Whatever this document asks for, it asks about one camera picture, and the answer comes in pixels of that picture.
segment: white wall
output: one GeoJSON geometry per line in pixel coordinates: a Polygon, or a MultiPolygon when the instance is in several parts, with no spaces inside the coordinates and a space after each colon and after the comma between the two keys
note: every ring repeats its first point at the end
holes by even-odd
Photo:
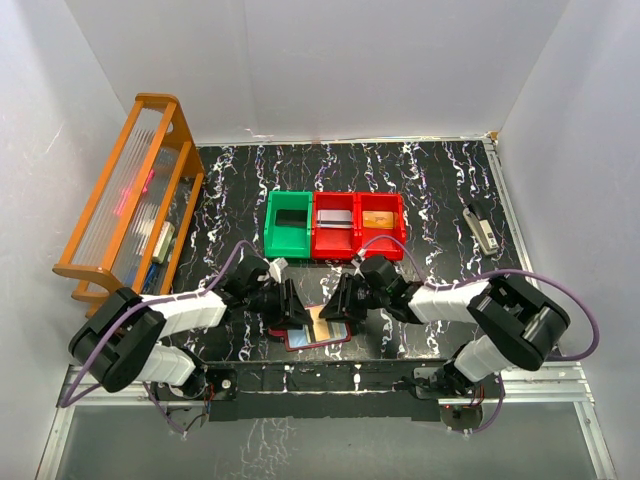
{"type": "MultiPolygon", "coordinates": [[[[638,45],[637,1],[572,1],[498,137],[534,266],[600,319],[585,368],[623,480],[638,478],[640,445],[638,45]]],[[[569,331],[572,352],[585,324],[569,331]]]]}
{"type": "Polygon", "coordinates": [[[126,108],[176,94],[197,142],[499,129],[567,0],[67,0],[126,108]]]}
{"type": "Polygon", "coordinates": [[[51,272],[125,114],[63,0],[0,0],[0,477],[33,478],[83,323],[51,272]]]}

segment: plastic bin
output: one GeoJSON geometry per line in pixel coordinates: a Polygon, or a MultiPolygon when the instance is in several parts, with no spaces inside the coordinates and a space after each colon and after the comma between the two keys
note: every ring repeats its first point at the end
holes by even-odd
{"type": "Polygon", "coordinates": [[[267,219],[264,226],[264,252],[267,257],[310,258],[311,256],[311,216],[313,194],[311,192],[269,193],[267,219]],[[279,215],[305,212],[301,225],[283,225],[279,215]]]}
{"type": "MultiPolygon", "coordinates": [[[[358,193],[357,197],[360,208],[358,217],[362,225],[362,246],[378,235],[389,235],[404,245],[407,240],[407,230],[404,224],[402,196],[397,193],[358,193]],[[366,211],[393,212],[395,214],[393,228],[365,227],[362,214],[366,211]]],[[[404,251],[388,239],[378,240],[367,249],[367,257],[377,254],[382,254],[393,261],[402,260],[404,257],[404,251]]]]}
{"type": "Polygon", "coordinates": [[[361,215],[355,193],[315,192],[311,229],[311,257],[314,259],[349,260],[362,244],[361,215]],[[318,225],[320,210],[349,210],[351,228],[329,228],[318,225]]]}

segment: wooden rack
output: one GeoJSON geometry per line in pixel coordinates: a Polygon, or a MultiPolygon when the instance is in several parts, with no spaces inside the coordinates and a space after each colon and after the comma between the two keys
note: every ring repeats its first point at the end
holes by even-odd
{"type": "Polygon", "coordinates": [[[142,293],[163,223],[182,200],[186,206],[179,228],[176,225],[170,260],[149,293],[170,292],[204,177],[178,99],[166,94],[137,95],[69,243],[53,267],[58,275],[80,281],[71,296],[91,304],[87,316],[124,285],[142,293]],[[177,191],[185,194],[176,198],[177,191]]]}

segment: green bin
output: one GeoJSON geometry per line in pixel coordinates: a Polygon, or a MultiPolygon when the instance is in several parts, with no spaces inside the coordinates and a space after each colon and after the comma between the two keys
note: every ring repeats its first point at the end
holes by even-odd
{"type": "Polygon", "coordinates": [[[310,258],[312,213],[313,193],[270,192],[264,225],[265,255],[310,258]]]}

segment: marble tabletop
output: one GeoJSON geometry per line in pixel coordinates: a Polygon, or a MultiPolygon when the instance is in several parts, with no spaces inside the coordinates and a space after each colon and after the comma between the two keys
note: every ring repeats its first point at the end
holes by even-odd
{"type": "MultiPolygon", "coordinates": [[[[270,191],[392,192],[404,198],[406,246],[430,281],[449,283],[497,268],[520,268],[482,141],[322,143],[203,147],[206,183],[191,221],[176,272],[174,292],[211,281],[238,240],[262,251],[270,191]],[[483,257],[462,216],[471,199],[490,215],[500,249],[483,257]]],[[[400,269],[417,278],[405,259],[400,269]]],[[[345,263],[291,261],[288,278],[306,305],[324,304],[345,263]]],[[[176,334],[207,362],[439,359],[450,357],[480,332],[448,321],[400,324],[384,311],[370,311],[350,342],[287,352],[267,334],[258,315],[244,314],[215,329],[176,334]]]]}

